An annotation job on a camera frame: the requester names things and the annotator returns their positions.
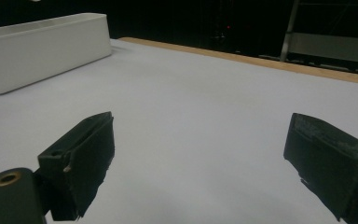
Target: white table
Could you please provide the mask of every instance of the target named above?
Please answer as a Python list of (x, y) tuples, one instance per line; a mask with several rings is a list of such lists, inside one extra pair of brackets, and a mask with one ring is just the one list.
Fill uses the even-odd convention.
[(36, 170), (79, 121), (112, 111), (116, 156), (79, 224), (337, 223), (282, 154), (294, 112), (358, 138), (357, 83), (112, 46), (110, 57), (0, 95), (0, 172)]

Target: brass ring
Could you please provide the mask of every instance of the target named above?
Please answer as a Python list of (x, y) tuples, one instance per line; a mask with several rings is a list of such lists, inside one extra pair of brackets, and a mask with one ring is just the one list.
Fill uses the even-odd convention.
[(0, 176), (0, 187), (11, 185), (21, 178), (19, 171), (10, 172)]

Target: table edge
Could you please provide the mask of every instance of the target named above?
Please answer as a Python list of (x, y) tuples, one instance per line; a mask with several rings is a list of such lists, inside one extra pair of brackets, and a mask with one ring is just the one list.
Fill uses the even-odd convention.
[(125, 42), (130, 42), (134, 44), (141, 44), (145, 46), (151, 46), (151, 47), (157, 47), (161, 49), (173, 49), (177, 51), (182, 52), (189, 52), (189, 53), (195, 53), (199, 55), (205, 55), (205, 56), (211, 56), (215, 58), (221, 58), (226, 60), (231, 60), (234, 62), (239, 63), (249, 63), (269, 68), (275, 68), (290, 72), (296, 72), (301, 73), (305, 75), (312, 75), (316, 77), (327, 77), (337, 80), (343, 80), (343, 81), (349, 81), (358, 83), (358, 74), (354, 73), (348, 73), (348, 72), (340, 72), (340, 71), (334, 71), (324, 68), (317, 68), (317, 67), (310, 67), (305, 65), (299, 65), (299, 64), (293, 64), (293, 63), (282, 63), (282, 62), (276, 62), (272, 60), (266, 60), (266, 59), (260, 59), (260, 58), (252, 58), (237, 54), (231, 54), (231, 53), (225, 53), (225, 52), (219, 52), (219, 51), (213, 51), (209, 49), (197, 49), (187, 46), (180, 46), (180, 45), (174, 45), (174, 44), (168, 44), (168, 43), (162, 43), (158, 41), (152, 41), (152, 40), (146, 40), (146, 39), (140, 39), (140, 38), (134, 38), (134, 37), (121, 37), (118, 40), (122, 40)]

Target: white plastic bin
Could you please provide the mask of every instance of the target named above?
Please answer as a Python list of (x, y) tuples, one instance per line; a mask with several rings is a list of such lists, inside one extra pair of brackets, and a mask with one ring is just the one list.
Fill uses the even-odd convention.
[(104, 14), (82, 13), (0, 27), (0, 94), (111, 53)]

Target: white container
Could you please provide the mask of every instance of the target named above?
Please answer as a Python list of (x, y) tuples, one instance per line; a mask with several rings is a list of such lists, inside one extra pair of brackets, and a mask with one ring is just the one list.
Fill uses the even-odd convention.
[(0, 27), (0, 94), (111, 53), (104, 14), (82, 13)]

